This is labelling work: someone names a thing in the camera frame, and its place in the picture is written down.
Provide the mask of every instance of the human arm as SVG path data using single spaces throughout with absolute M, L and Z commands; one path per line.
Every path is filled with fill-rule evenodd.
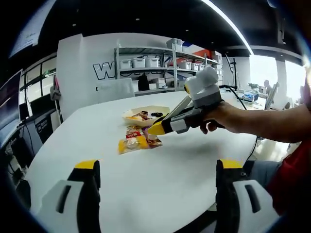
M 311 137 L 311 113 L 302 104 L 283 111 L 242 110 L 223 102 L 208 113 L 205 120 L 215 120 L 233 133 L 250 133 L 279 142 L 299 142 Z M 207 126 L 214 131 L 213 123 Z M 206 124 L 201 125 L 207 133 Z

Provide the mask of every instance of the black ceiling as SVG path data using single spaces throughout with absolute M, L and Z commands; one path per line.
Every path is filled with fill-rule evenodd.
M 20 2 L 17 20 L 7 25 L 8 36 L 2 51 L 5 52 L 4 60 L 26 19 L 44 1 Z M 278 25 L 282 18 L 266 0 L 213 2 L 235 23 L 250 45 L 279 47 L 299 53 L 294 33 L 288 26 L 285 27 L 286 45 L 278 43 Z M 243 45 L 231 27 L 201 0 L 57 0 L 44 23 L 38 45 L 28 47 L 2 63 L 1 74 L 4 72 L 4 75 L 1 79 L 56 52 L 60 39 L 78 33 L 89 36 L 120 32 L 177 37 L 220 52 L 224 47 Z

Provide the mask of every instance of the white table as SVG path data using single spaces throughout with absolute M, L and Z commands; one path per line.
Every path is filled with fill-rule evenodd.
M 100 159 L 102 232 L 172 233 L 199 217 L 215 202 L 217 159 L 244 163 L 254 135 L 224 129 L 204 135 L 190 129 L 160 136 L 162 147 L 124 155 L 117 152 L 126 132 L 124 111 L 148 105 L 172 110 L 185 95 L 154 94 L 77 110 L 42 146 L 28 170 L 31 212 L 39 211 L 42 197 L 58 180 L 66 180 L 77 163 Z M 232 93 L 222 96 L 242 108 Z

